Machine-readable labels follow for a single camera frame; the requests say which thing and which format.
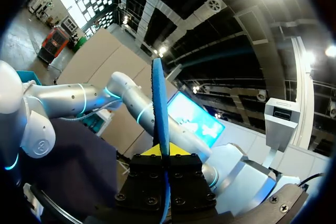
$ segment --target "cable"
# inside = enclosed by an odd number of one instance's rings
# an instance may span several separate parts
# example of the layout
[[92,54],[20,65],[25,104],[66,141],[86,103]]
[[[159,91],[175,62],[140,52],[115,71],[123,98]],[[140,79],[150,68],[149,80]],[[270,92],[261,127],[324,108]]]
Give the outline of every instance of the cable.
[[109,105],[111,105],[111,104],[113,104],[115,102],[120,102],[120,101],[121,100],[114,100],[112,102],[109,102],[109,103],[105,104],[103,107],[99,108],[98,110],[92,111],[91,113],[89,113],[87,115],[84,115],[84,116],[82,116],[80,118],[60,118],[60,119],[65,120],[65,121],[72,121],[72,122],[74,122],[74,121],[80,121],[80,120],[83,120],[85,118],[88,118],[89,116],[92,116],[92,115],[96,114],[97,112],[101,111],[102,109],[105,109]]
[[306,178],[305,180],[301,181],[301,182],[298,184],[298,186],[302,186],[302,185],[304,185],[305,183],[307,183],[308,181],[312,180],[313,178],[322,177],[322,176],[324,176],[324,175],[325,175],[325,173],[317,173],[317,174],[315,174],[315,175],[312,175],[312,176]]

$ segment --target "red machine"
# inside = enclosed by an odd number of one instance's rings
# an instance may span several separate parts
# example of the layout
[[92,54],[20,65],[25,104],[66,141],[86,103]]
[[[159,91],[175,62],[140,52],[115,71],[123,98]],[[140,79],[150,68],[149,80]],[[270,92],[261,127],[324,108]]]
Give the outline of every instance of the red machine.
[[38,57],[50,64],[69,42],[71,34],[77,29],[77,25],[66,17],[60,26],[54,27],[43,41]]

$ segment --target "black cable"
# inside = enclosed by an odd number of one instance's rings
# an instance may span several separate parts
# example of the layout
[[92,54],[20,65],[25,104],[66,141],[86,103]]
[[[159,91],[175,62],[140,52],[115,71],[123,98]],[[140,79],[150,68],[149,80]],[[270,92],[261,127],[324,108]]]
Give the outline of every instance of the black cable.
[[305,180],[301,181],[301,182],[298,184],[298,186],[302,186],[302,185],[304,185],[305,183],[307,183],[308,181],[312,180],[313,178],[322,177],[322,176],[324,176],[324,175],[325,175],[325,173],[317,173],[317,174],[314,174],[314,175],[312,175],[312,176],[306,178]]

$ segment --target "air vent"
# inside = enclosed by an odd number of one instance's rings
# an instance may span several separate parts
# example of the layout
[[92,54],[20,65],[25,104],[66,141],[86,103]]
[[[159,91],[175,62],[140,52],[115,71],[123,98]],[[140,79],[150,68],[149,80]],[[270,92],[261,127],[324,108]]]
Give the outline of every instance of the air vent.
[[222,10],[221,0],[208,0],[206,6],[215,13],[219,13]]

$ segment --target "blue screen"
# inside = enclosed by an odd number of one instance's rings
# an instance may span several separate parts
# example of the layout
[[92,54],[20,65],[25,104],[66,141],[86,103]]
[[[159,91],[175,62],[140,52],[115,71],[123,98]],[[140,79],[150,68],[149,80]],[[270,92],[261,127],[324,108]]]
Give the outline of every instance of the blue screen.
[[213,146],[225,128],[213,116],[180,92],[168,105],[168,114],[209,147]]

